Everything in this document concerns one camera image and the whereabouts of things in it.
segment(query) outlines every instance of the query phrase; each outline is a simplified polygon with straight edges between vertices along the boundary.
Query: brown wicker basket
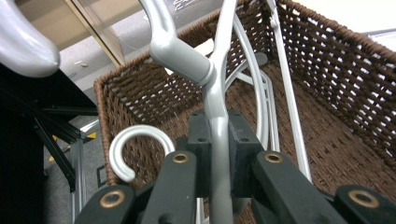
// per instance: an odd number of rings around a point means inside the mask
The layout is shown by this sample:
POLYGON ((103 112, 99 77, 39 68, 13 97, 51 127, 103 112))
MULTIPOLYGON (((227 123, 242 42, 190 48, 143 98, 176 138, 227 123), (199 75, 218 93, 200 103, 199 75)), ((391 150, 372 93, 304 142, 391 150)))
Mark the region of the brown wicker basket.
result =
MULTIPOLYGON (((396 53, 299 4, 277 5, 314 184, 330 193, 359 184, 396 202, 396 53)), ((237 14, 252 47, 271 59, 262 69, 274 84, 281 151, 295 160, 270 10, 265 1, 241 1, 237 14)), ((218 17, 209 15, 179 37, 193 47, 214 38, 218 17)), ((244 59, 234 35, 227 72, 244 59)), ((190 112, 203 108, 200 89, 168 76, 147 52, 98 78, 94 88, 109 185, 121 183, 108 163, 117 133, 144 123, 175 141, 188 134, 190 112)), ((255 130, 252 87, 236 81, 226 97, 228 107, 244 114, 255 130)), ((135 188, 153 180, 163 160, 161 146, 147 137, 131 140, 123 155, 136 171, 130 184, 135 188)), ((249 211, 241 218, 252 222, 249 211)))

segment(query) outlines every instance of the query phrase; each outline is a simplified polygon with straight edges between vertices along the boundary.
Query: gray floor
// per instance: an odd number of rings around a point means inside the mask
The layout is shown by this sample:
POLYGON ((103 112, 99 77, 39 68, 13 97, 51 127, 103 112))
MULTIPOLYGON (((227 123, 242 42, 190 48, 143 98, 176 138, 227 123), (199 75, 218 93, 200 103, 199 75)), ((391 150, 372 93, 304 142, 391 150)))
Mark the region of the gray floor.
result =
MULTIPOLYGON (((204 15, 219 8, 222 0, 200 0, 194 4, 176 11, 174 0, 165 0, 173 14, 177 28, 182 28, 190 22, 200 19, 204 15)), ((131 61, 140 52, 148 49, 151 37, 149 21, 144 11, 139 11, 113 25, 116 31, 125 61, 131 61)), ((61 69, 82 89, 94 102, 93 82, 100 76, 116 69, 99 45, 89 37, 70 48, 61 51, 61 69)), ((81 128, 97 117, 77 117, 71 121, 81 128)), ((58 140, 61 148, 67 144, 58 140)), ((104 154, 100 130, 96 130, 96 138, 84 144, 84 171, 86 174, 87 200, 103 188, 106 182, 104 170, 104 154)), ((45 171, 49 179, 46 181, 46 223, 72 223, 71 194, 68 183, 58 165, 50 160, 50 154, 45 150, 45 171)))

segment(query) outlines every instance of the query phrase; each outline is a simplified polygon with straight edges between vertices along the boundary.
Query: curved metal handle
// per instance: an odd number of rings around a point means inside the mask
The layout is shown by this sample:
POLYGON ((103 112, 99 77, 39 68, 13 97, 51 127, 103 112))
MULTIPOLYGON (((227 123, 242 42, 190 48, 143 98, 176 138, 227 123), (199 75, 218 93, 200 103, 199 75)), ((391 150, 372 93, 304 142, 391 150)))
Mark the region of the curved metal handle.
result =
POLYGON ((59 50, 13 0, 0 0, 0 63, 26 77, 47 77, 59 69, 59 50))
POLYGON ((160 65, 194 84, 208 81, 210 61, 177 38, 172 16, 163 0, 140 0, 151 24, 150 55, 160 65))
POLYGON ((135 125, 123 130, 117 134, 111 142, 109 161, 114 173, 116 173, 116 175, 125 182, 133 181, 135 173, 134 170, 125 163, 122 157, 122 149, 129 139, 142 135, 157 139, 163 146, 165 156, 175 151, 175 146, 173 145, 172 140, 168 135, 166 135, 166 133, 158 128, 148 125, 135 125))

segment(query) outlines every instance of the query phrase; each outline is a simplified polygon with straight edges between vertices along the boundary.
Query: wicker basket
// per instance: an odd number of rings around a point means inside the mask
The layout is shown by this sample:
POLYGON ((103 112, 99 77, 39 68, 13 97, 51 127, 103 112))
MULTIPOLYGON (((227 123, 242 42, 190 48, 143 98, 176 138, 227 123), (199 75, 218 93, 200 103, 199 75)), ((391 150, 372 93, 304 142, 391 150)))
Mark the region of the wicker basket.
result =
MULTIPOLYGON (((330 193, 359 184, 395 202, 396 53, 299 4, 279 0, 277 5, 314 184, 330 193)), ((295 160, 270 10, 265 1, 243 1, 237 13, 253 48, 271 60, 262 69, 274 84, 280 147, 295 160)), ((209 15, 179 37, 193 47, 214 38, 218 17, 218 12, 209 15)), ((227 72, 244 59, 234 35, 227 72)), ((168 76, 147 52, 97 79, 94 88, 109 185, 121 184, 108 163, 117 133, 144 123, 175 141, 188 134, 190 112, 203 108, 201 90, 168 76)), ((255 130, 252 87, 236 81, 226 97, 228 107, 243 113, 255 130)), ((131 140, 123 155, 136 171, 134 188, 153 180, 163 161, 161 146, 147 137, 131 140)), ((242 218, 252 222, 249 211, 242 218)))

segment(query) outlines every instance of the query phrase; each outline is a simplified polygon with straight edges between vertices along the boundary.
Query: black plastic bracket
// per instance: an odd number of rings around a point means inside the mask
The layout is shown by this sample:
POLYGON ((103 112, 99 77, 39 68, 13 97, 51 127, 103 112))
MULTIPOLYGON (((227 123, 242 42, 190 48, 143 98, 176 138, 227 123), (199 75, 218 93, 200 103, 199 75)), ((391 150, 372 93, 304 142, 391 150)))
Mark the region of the black plastic bracket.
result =
POLYGON ((257 153, 263 151, 262 144, 242 114, 236 111, 229 111, 228 114, 232 195, 250 198, 254 184, 251 163, 257 153))
POLYGON ((340 187, 335 193, 334 207, 348 223, 396 223, 396 205, 362 186, 340 187))
POLYGON ((280 223, 346 223, 287 156, 262 151, 253 172, 280 223))
POLYGON ((115 185, 99 190, 88 201, 75 224, 126 223, 134 205, 134 190, 115 185))
POLYGON ((195 223, 197 160, 193 153, 169 153, 157 177, 142 224, 195 223))

